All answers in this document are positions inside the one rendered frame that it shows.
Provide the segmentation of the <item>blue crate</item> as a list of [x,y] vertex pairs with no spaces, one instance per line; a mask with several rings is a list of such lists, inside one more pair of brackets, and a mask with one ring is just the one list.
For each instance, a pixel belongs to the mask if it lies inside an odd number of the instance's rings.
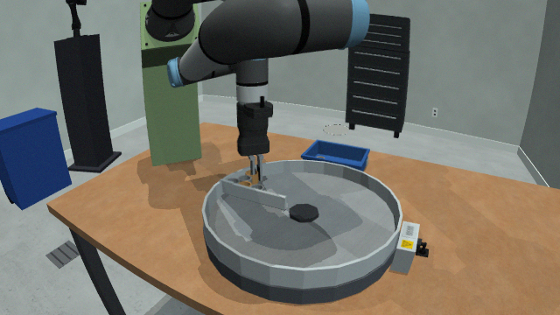
[[338,165],[345,165],[356,170],[364,171],[365,167],[368,165],[369,152],[370,149],[366,148],[316,140],[301,155],[301,158],[303,160],[325,161]]

